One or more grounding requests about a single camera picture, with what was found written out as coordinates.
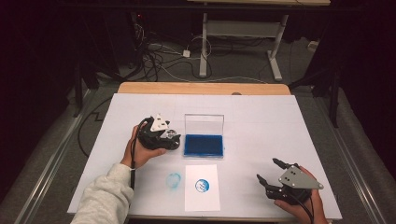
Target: table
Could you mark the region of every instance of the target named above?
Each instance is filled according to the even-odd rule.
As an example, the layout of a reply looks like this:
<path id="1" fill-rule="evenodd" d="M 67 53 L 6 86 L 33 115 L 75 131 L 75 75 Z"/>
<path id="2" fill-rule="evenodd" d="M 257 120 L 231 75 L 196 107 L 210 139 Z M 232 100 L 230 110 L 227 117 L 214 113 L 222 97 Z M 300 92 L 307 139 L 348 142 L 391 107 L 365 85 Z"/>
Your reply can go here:
<path id="1" fill-rule="evenodd" d="M 161 110 L 163 118 L 171 121 L 171 128 L 182 134 L 181 146 L 151 159 L 137 170 L 130 216 L 291 221 L 290 214 L 275 207 L 273 201 L 266 198 L 265 190 L 256 178 L 256 174 L 263 175 L 270 184 L 276 185 L 284 171 L 272 163 L 272 158 L 279 158 L 285 162 L 306 164 L 305 167 L 315 170 L 317 179 L 325 186 L 321 196 L 326 204 L 326 216 L 329 219 L 341 218 L 297 102 L 287 87 L 281 84 L 121 84 L 119 93 L 113 97 L 68 213 L 77 211 L 85 187 L 98 175 L 105 174 L 112 163 L 120 160 L 131 127 L 141 117 L 158 110 Z M 225 149 L 222 160 L 189 160 L 182 157 L 183 118 L 191 111 L 224 115 Z M 261 115 L 260 119 L 254 119 L 257 115 Z M 177 190 L 164 187 L 167 175 L 178 173 L 184 176 L 185 167 L 189 164 L 218 166 L 220 211 L 185 212 L 183 184 Z"/>
<path id="2" fill-rule="evenodd" d="M 228 3 L 228 4 L 256 4 L 256 5 L 282 5 L 293 6 L 302 5 L 304 7 L 328 6 L 330 0 L 189 0 L 192 2 Z M 207 64 L 207 36 L 208 35 L 231 35 L 231 36 L 252 36 L 252 37 L 274 37 L 275 42 L 272 50 L 267 51 L 267 56 L 273 75 L 276 81 L 282 80 L 279 66 L 276 62 L 276 53 L 282 40 L 283 32 L 289 15 L 283 15 L 281 22 L 256 22 L 256 21 L 210 21 L 207 13 L 204 13 L 202 31 L 202 51 L 200 61 L 200 77 L 206 77 Z"/>

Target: blue ink pad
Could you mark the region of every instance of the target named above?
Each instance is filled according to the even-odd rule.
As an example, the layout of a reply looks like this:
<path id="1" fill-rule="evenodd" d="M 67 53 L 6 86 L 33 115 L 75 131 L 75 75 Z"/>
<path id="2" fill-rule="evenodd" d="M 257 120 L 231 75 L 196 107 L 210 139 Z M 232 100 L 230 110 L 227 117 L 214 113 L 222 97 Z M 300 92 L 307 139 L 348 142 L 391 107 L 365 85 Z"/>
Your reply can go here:
<path id="1" fill-rule="evenodd" d="M 222 135 L 186 134 L 184 155 L 192 157 L 223 157 Z"/>

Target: paper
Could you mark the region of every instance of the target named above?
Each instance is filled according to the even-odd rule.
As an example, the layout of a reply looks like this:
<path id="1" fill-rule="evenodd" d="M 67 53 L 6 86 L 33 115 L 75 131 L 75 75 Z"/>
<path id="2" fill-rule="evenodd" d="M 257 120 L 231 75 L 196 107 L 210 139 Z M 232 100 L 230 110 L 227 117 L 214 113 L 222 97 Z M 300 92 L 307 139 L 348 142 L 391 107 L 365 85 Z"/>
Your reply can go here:
<path id="1" fill-rule="evenodd" d="M 219 211 L 219 180 L 217 165 L 187 165 L 185 210 Z"/>

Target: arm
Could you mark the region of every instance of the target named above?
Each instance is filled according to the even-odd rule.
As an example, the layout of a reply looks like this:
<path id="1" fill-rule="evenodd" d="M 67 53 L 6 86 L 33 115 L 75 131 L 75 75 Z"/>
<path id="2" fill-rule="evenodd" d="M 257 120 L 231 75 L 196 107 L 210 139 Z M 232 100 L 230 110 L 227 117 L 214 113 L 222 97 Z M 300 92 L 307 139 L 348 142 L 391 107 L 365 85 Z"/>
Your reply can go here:
<path id="1" fill-rule="evenodd" d="M 314 177 L 304 167 L 300 166 L 300 169 L 304 173 Z M 329 222 L 326 220 L 326 217 L 324 215 L 323 202 L 320 198 L 320 195 L 319 195 L 319 192 L 317 189 L 312 189 L 311 200 L 307 200 L 304 203 L 304 205 L 306 206 L 306 208 L 308 208 L 308 210 L 311 212 L 311 214 L 312 214 L 312 208 L 314 208 L 313 209 L 314 214 L 312 214 L 314 216 L 314 223 L 315 224 L 328 224 Z M 297 217 L 297 220 L 299 221 L 299 223 L 301 223 L 301 224 L 310 224 L 311 223 L 311 220 L 309 219 L 308 214 L 305 212 L 305 210 L 300 205 L 290 205 L 290 204 L 288 204 L 284 201 L 281 201 L 281 200 L 275 200 L 274 204 L 276 206 L 279 206 L 286 212 L 289 212 L 290 214 Z"/>
<path id="2" fill-rule="evenodd" d="M 120 163 L 114 164 L 107 175 L 97 177 L 84 189 L 78 210 L 72 223 L 123 223 L 129 211 L 129 204 L 134 195 L 130 187 L 132 141 L 136 135 L 134 127 L 131 139 L 125 148 Z M 144 165 L 149 159 L 166 152 L 164 148 L 149 150 L 137 140 L 134 161 L 136 168 Z"/>

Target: sleeve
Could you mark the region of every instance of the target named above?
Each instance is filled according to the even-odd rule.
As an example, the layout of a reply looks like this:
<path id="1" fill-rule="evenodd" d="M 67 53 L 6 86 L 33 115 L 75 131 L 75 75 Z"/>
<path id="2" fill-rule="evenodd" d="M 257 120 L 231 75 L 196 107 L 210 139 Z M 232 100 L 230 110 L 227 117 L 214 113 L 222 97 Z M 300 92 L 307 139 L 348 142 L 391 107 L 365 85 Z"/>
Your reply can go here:
<path id="1" fill-rule="evenodd" d="M 114 164 L 84 189 L 72 223 L 123 223 L 134 196 L 130 181 L 131 168 Z"/>

